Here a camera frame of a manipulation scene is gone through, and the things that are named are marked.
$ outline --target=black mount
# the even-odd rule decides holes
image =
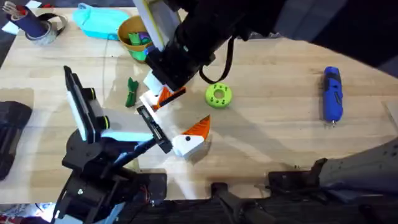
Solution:
[[[164,200],[166,174],[137,174],[123,168],[154,144],[154,139],[138,146],[136,142],[117,142],[107,138],[88,144],[81,140],[76,130],[67,142],[67,154],[62,161],[73,171],[54,212],[59,210],[59,218],[70,215],[83,223],[94,223],[109,216],[119,203]],[[134,156],[123,160],[119,156],[122,153]],[[149,195],[142,192],[141,187],[145,187]]]

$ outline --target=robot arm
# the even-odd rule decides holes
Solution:
[[[161,84],[173,91],[198,72],[211,82],[202,68],[214,61],[214,51],[236,36],[246,41],[252,31],[264,36],[279,32],[290,39],[306,40],[398,77],[398,63],[394,63],[398,22],[394,19],[396,8],[391,5],[344,0],[165,2],[172,10],[182,8],[188,15],[165,48],[150,52],[146,62]],[[226,73],[232,55],[228,58]]]

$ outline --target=white block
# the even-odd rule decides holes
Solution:
[[[203,147],[204,142],[202,136],[180,134],[172,139],[173,151],[177,156],[188,159]]]

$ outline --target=yellow bowl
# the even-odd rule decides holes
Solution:
[[[119,40],[128,50],[142,52],[145,48],[152,45],[152,42],[144,45],[131,45],[129,34],[133,32],[147,32],[147,29],[139,16],[128,18],[120,25],[118,30]]]

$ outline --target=wooden table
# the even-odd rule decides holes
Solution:
[[[73,23],[74,9],[39,9],[68,17],[65,32],[38,47],[20,32],[0,70],[0,100],[33,108],[6,180],[0,203],[56,201],[70,170],[62,167],[65,143],[76,129],[69,109],[63,65],[83,86],[96,88],[105,108],[124,107],[127,79],[140,83],[149,71],[117,41],[92,39]],[[136,15],[134,8],[124,11]],[[226,48],[205,73],[220,76]],[[344,116],[335,128],[321,120],[321,77],[326,66],[340,69]],[[233,66],[224,81],[233,90],[225,110],[206,105],[207,84],[196,76],[187,94],[159,111],[170,125],[188,129],[211,115],[210,143],[192,160],[164,154],[157,146],[139,158],[140,168],[166,171],[168,199],[207,198],[212,182],[223,181],[240,197],[266,196],[259,186],[272,170],[311,167],[321,157],[343,157],[385,143],[397,130],[384,106],[398,99],[398,80],[343,55],[287,39],[236,41]],[[139,93],[147,88],[141,84]]]

